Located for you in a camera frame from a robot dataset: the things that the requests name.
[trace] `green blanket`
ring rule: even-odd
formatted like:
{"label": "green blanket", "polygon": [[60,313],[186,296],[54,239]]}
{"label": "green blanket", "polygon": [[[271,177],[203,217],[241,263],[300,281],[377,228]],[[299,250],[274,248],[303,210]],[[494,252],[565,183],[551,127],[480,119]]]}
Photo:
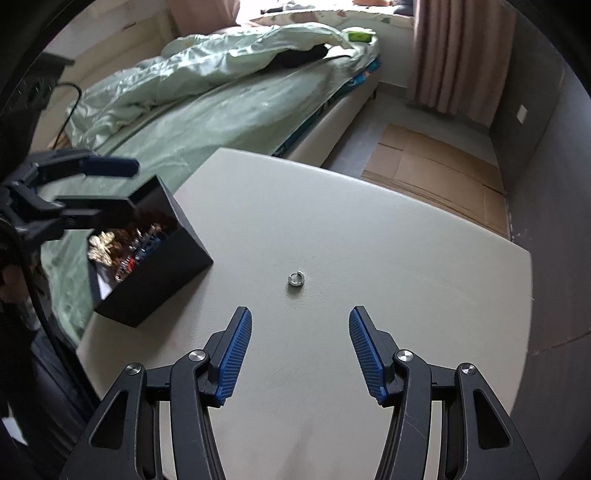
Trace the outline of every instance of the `green blanket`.
{"label": "green blanket", "polygon": [[[299,69],[260,71],[277,52],[308,50],[315,42],[333,45],[323,60]],[[337,30],[319,24],[175,40],[161,57],[87,90],[68,130],[75,147],[137,158],[139,175],[130,180],[75,177],[49,184],[41,194],[46,199],[128,195],[155,174],[175,192],[219,147],[271,154],[377,54],[376,40],[350,44]],[[93,310],[87,235],[68,232],[41,250],[54,313],[76,344]]]}

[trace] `curtain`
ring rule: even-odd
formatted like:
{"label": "curtain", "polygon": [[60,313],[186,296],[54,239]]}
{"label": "curtain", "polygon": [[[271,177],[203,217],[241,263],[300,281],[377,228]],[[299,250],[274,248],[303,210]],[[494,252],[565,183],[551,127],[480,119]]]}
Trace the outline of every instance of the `curtain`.
{"label": "curtain", "polygon": [[501,99],[516,13],[502,0],[415,0],[408,97],[489,127]]}
{"label": "curtain", "polygon": [[182,37],[237,25],[240,0],[167,0]]}

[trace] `hand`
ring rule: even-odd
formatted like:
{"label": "hand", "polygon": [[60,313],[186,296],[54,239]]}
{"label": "hand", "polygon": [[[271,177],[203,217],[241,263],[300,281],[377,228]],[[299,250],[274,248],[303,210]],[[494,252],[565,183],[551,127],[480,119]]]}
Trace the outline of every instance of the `hand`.
{"label": "hand", "polygon": [[8,265],[2,269],[4,285],[0,287],[0,300],[6,303],[20,303],[29,296],[25,276],[21,267]]}

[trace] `silver bolt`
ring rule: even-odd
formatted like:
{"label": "silver bolt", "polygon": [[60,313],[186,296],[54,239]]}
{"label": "silver bolt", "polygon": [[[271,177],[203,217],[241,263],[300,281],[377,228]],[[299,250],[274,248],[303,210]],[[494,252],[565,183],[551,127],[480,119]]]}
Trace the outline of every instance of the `silver bolt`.
{"label": "silver bolt", "polygon": [[461,364],[460,369],[466,375],[474,375],[476,373],[476,367],[472,364]]}
{"label": "silver bolt", "polygon": [[142,371],[142,366],[140,364],[129,364],[125,367],[125,373],[128,375],[137,375]]}
{"label": "silver bolt", "polygon": [[304,274],[298,270],[297,272],[292,273],[287,278],[287,281],[292,287],[301,287],[304,284]]}
{"label": "silver bolt", "polygon": [[414,358],[414,353],[410,350],[399,350],[396,352],[396,358],[401,362],[410,362]]}
{"label": "silver bolt", "polygon": [[207,354],[203,350],[193,350],[189,353],[189,360],[192,362],[200,362],[205,360],[205,357],[207,357]]}

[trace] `wall outlet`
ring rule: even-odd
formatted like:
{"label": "wall outlet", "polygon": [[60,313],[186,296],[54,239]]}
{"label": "wall outlet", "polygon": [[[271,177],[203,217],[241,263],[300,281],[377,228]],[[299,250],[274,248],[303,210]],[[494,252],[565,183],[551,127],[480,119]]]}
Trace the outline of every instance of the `wall outlet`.
{"label": "wall outlet", "polygon": [[523,124],[523,122],[525,122],[526,115],[527,108],[525,108],[523,105],[520,105],[519,110],[517,110],[517,120],[519,120],[520,124]]}

